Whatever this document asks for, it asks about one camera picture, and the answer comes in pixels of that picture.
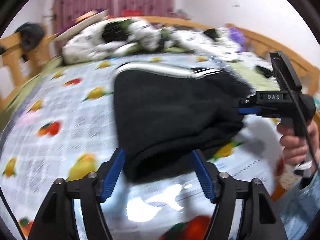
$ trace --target blue denim jacket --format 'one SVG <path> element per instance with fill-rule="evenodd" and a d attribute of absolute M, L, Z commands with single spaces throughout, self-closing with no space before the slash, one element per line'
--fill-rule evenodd
<path fill-rule="evenodd" d="M 318 171 L 308 186 L 299 190 L 299 185 L 295 185 L 277 203 L 288 239 L 299 240 L 320 209 L 320 175 Z"/>

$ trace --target screw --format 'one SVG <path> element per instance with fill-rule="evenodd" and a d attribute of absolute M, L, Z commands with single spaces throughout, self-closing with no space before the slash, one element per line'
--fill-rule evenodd
<path fill-rule="evenodd" d="M 226 179 L 227 177 L 229 177 L 229 174 L 226 173 L 225 171 L 223 171 L 223 172 L 220 172 L 220 173 L 219 173 L 219 176 L 220 176 L 221 178 Z"/>
<path fill-rule="evenodd" d="M 88 174 L 88 178 L 90 178 L 90 179 L 94 179 L 95 177 L 97 177 L 97 173 L 96 172 L 90 172 L 89 174 Z"/>
<path fill-rule="evenodd" d="M 64 182 L 63 178 L 57 178 L 55 181 L 55 184 L 62 184 Z"/>
<path fill-rule="evenodd" d="M 261 184 L 261 180 L 260 180 L 260 179 L 257 179 L 257 178 L 254 178 L 252 181 L 253 181 L 253 183 L 256 184 L 256 185 Z"/>

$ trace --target white wall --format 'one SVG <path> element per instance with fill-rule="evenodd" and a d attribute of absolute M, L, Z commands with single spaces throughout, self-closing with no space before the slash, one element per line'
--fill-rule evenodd
<path fill-rule="evenodd" d="M 53 0 L 29 0 L 13 18 L 1 37 L 4 38 L 6 36 L 10 36 L 19 26 L 26 22 L 46 24 L 48 27 L 48 34 L 52 35 L 50 18 L 44 17 L 52 14 L 52 6 Z M 56 52 L 52 44 L 49 49 L 50 56 L 55 56 Z M 24 68 L 28 67 L 28 62 L 20 62 L 20 64 Z M 2 57 L 0 57 L 0 96 L 2 98 L 6 98 L 14 88 L 14 85 L 9 68 L 2 66 Z"/>
<path fill-rule="evenodd" d="M 213 27 L 233 23 L 276 40 L 320 68 L 320 46 L 287 0 L 175 0 L 175 8 Z"/>

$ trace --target black cable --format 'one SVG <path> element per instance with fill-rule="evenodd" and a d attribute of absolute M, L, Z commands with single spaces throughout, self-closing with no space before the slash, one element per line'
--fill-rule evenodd
<path fill-rule="evenodd" d="M 11 208 L 9 207 L 9 205 L 8 205 L 8 203 L 7 203 L 7 201 L 6 201 L 5 197 L 4 197 L 4 194 L 3 194 L 3 192 L 2 192 L 1 187 L 0 187 L 0 197 L 1 197 L 2 201 L 3 201 L 3 204 L 4 204 L 5 208 L 6 208 L 7 211 L 8 211 L 10 217 L 12 218 L 14 224 L 16 225 L 17 230 L 19 231 L 19 234 L 20 234 L 21 237 L 22 237 L 22 240 L 26 240 L 26 238 L 24 237 L 24 234 L 22 233 L 22 230 L 21 230 L 21 228 L 20 228 L 20 226 L 19 226 L 19 223 L 18 223 L 16 217 L 14 216 Z"/>
<path fill-rule="evenodd" d="M 301 110 L 301 108 L 300 108 L 300 106 L 299 106 L 299 103 L 298 103 L 297 100 L 294 98 L 294 95 L 293 95 L 293 93 L 292 93 L 292 91 L 291 91 L 291 89 L 290 89 L 287 81 L 285 80 L 285 78 L 284 78 L 283 74 L 281 73 L 281 71 L 280 71 L 280 70 L 278 69 L 278 67 L 276 66 L 276 63 L 275 63 L 275 60 L 276 60 L 276 59 L 279 60 L 279 61 L 282 63 L 282 60 L 281 60 L 281 59 L 279 59 L 278 57 L 274 57 L 274 58 L 272 59 L 273 68 L 275 68 L 276 71 L 277 71 L 277 73 L 279 73 L 279 74 L 281 75 L 281 77 L 282 77 L 282 79 L 283 79 L 283 81 L 284 81 L 284 84 L 285 84 L 285 86 L 287 87 L 287 91 L 289 92 L 289 95 L 290 95 L 290 97 L 291 97 L 294 105 L 295 105 L 296 108 L 297 108 L 297 111 L 298 111 L 298 113 L 299 113 L 300 120 L 301 120 L 301 122 L 303 123 L 303 134 L 304 134 L 304 136 L 306 137 L 307 144 L 308 144 L 308 147 L 309 147 L 309 152 L 310 152 L 311 157 L 312 157 L 312 160 L 315 162 L 315 165 L 317 166 L 317 170 L 318 170 L 318 172 L 319 172 L 319 174 L 320 174 L 320 168 L 319 168 L 318 163 L 317 163 L 317 161 L 316 161 L 316 159 L 315 159 L 315 153 L 313 152 L 313 148 L 312 148 L 312 144 L 311 144 L 311 139 L 310 139 L 310 136 L 309 136 L 309 133 L 308 133 L 308 128 L 307 128 L 306 119 L 304 118 L 304 115 L 303 115 L 302 110 Z"/>

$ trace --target green fabric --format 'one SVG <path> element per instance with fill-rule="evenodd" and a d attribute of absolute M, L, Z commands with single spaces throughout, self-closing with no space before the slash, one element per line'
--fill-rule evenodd
<path fill-rule="evenodd" d="M 12 114 L 18 109 L 18 107 L 23 103 L 25 98 L 31 93 L 31 91 L 38 85 L 41 79 L 47 75 L 55 73 L 57 70 L 65 68 L 60 67 L 62 62 L 61 57 L 53 58 L 47 64 L 43 66 L 43 70 L 38 75 L 29 79 L 22 87 L 19 89 L 14 98 L 11 99 L 9 104 L 5 106 L 3 112 L 0 114 L 0 131 L 4 129 L 4 127 L 9 122 Z"/>
<path fill-rule="evenodd" d="M 232 69 L 249 81 L 256 90 L 279 90 L 273 82 L 239 62 L 229 62 Z"/>

